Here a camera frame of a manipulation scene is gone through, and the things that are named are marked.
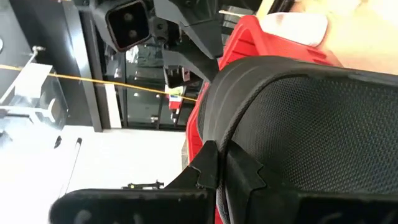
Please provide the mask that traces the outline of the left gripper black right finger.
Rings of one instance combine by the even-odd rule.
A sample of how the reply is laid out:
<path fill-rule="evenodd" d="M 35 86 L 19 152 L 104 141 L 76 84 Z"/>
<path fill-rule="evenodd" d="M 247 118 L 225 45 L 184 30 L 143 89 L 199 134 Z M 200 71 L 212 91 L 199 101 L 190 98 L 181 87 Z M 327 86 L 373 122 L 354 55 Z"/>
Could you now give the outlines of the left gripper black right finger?
<path fill-rule="evenodd" d="M 231 224 L 398 224 L 398 195 L 299 190 L 235 142 L 226 150 L 224 195 Z"/>

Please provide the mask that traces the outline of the white and green box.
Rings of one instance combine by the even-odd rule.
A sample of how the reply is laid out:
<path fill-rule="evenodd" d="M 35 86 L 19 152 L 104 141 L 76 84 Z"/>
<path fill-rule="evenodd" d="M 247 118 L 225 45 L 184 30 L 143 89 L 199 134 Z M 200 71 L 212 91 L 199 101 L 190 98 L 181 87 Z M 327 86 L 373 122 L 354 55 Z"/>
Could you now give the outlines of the white and green box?
<path fill-rule="evenodd" d="M 184 92 L 184 86 L 178 86 L 175 88 L 170 88 L 169 86 L 165 86 L 165 92 L 168 95 L 173 95 L 173 96 L 182 96 Z"/>

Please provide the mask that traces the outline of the black rubber slide sandal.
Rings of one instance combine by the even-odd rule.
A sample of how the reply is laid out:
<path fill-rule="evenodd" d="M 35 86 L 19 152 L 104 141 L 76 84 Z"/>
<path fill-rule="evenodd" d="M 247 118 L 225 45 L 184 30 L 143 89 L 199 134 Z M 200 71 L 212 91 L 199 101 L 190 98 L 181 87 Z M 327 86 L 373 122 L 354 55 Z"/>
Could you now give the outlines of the black rubber slide sandal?
<path fill-rule="evenodd" d="M 234 61 L 204 92 L 224 224 L 398 224 L 398 76 Z"/>

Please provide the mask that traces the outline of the red plastic ribbed bin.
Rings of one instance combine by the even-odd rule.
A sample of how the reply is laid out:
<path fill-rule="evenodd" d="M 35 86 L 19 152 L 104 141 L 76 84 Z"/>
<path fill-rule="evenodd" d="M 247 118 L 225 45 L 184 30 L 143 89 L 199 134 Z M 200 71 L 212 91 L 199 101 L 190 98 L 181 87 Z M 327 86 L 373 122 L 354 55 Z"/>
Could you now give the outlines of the red plastic ribbed bin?
<path fill-rule="evenodd" d="M 203 145 L 218 149 L 216 206 L 228 222 L 224 195 L 230 141 L 295 188 L 325 192 L 331 169 L 325 126 L 333 110 L 333 67 L 323 53 L 264 32 L 243 17 L 229 38 L 221 71 L 198 105 Z"/>

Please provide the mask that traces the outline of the white wall band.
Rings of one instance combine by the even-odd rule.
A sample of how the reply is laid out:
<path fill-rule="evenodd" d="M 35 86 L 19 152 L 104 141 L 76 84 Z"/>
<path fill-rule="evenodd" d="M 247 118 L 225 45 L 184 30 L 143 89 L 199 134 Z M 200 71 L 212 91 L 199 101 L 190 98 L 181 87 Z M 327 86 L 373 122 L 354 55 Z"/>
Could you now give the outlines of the white wall band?
<path fill-rule="evenodd" d="M 115 86 L 113 84 L 105 84 L 104 88 L 108 104 L 110 127 L 111 129 L 120 129 L 122 128 L 122 125 L 121 125 L 121 118 L 119 115 L 119 107 L 118 107 Z"/>

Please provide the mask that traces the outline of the dark wall beam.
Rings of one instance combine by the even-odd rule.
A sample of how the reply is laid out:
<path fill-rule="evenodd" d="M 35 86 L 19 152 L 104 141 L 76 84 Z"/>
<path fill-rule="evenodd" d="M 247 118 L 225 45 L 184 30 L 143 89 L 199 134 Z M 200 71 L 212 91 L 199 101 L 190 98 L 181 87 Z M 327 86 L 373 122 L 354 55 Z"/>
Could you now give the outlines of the dark wall beam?
<path fill-rule="evenodd" d="M 100 114 L 81 19 L 73 1 L 9 0 L 30 47 L 44 47 L 36 61 L 52 65 L 68 104 L 68 125 L 91 126 L 101 132 Z"/>

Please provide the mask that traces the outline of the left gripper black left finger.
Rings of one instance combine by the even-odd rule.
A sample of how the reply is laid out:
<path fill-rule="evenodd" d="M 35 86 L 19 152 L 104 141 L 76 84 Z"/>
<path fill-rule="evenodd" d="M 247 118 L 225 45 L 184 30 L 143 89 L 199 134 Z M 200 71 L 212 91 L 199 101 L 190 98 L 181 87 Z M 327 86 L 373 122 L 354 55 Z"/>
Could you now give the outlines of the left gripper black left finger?
<path fill-rule="evenodd" d="M 168 186 L 81 189 L 52 205 L 50 224 L 215 224 L 218 149 L 207 141 Z"/>

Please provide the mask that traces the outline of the small red box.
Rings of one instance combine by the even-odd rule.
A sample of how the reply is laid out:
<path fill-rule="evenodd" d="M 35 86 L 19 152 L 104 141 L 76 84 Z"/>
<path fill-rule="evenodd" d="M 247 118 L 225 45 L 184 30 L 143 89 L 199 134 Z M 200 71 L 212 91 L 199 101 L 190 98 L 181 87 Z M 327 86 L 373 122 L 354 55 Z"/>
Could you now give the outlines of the small red box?
<path fill-rule="evenodd" d="M 183 98 L 177 95 L 169 95 L 169 109 L 179 110 L 182 104 Z"/>

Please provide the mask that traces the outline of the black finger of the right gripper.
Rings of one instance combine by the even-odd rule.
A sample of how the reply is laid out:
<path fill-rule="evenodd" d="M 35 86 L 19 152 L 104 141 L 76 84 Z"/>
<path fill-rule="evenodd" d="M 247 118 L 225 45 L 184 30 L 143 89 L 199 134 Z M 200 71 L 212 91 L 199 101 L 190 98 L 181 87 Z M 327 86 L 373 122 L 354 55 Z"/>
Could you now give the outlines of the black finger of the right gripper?
<path fill-rule="evenodd" d="M 210 59 L 203 52 L 162 51 L 164 65 L 181 66 L 206 82 L 212 82 L 218 73 L 217 59 Z"/>
<path fill-rule="evenodd" d="M 223 54 L 219 0 L 154 0 L 155 14 L 176 23 L 210 59 Z"/>

